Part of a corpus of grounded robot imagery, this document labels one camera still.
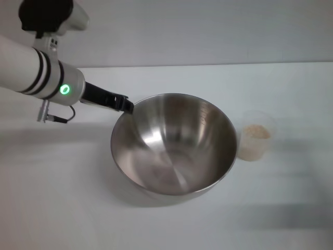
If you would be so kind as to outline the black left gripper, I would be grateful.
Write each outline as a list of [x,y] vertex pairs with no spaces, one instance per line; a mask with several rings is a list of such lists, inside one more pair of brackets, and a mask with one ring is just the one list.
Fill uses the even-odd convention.
[[132,114],[134,110],[134,104],[129,101],[127,96],[114,94],[88,82],[85,82],[81,103],[122,111],[127,114]]

